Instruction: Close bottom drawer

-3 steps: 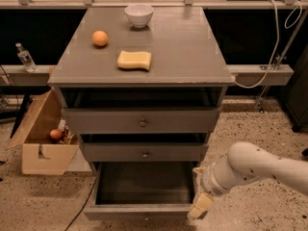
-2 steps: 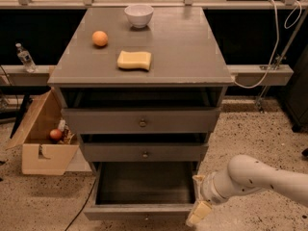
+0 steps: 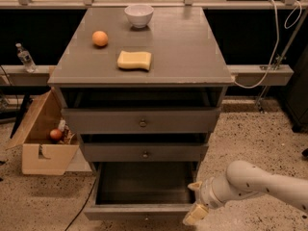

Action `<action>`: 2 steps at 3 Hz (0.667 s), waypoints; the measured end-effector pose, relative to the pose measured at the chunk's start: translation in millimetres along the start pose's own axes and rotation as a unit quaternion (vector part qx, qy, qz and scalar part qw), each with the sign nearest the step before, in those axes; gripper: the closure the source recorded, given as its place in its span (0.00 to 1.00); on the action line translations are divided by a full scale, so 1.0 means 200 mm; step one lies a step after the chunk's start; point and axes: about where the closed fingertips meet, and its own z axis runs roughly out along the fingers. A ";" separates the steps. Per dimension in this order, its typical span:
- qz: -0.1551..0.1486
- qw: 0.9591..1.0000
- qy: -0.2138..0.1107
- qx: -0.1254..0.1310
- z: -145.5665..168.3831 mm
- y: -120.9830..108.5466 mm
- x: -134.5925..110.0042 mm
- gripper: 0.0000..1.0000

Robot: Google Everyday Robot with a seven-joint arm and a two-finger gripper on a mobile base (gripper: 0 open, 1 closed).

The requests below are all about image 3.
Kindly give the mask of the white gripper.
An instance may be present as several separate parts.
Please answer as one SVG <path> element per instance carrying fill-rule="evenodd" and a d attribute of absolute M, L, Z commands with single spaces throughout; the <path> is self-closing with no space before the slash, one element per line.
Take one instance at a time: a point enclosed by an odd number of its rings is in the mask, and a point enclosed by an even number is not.
<path fill-rule="evenodd" d="M 223 206 L 214 193 L 213 181 L 214 178 L 211 177 L 203 182 L 197 181 L 188 185 L 191 191 L 196 192 L 197 203 L 194 203 L 185 215 L 183 219 L 185 225 L 195 225 L 209 214 L 208 209 L 217 209 Z"/>

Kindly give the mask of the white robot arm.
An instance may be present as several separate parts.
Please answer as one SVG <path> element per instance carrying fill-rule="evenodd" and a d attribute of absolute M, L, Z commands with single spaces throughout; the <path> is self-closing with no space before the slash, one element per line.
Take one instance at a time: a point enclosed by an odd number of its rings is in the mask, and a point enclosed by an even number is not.
<path fill-rule="evenodd" d="M 194 192 L 195 202 L 183 219 L 185 225 L 195 225 L 210 209 L 223 207 L 228 201 L 261 193 L 308 213 L 307 180 L 269 173 L 246 161 L 234 161 L 221 176 L 191 183 L 188 188 Z"/>

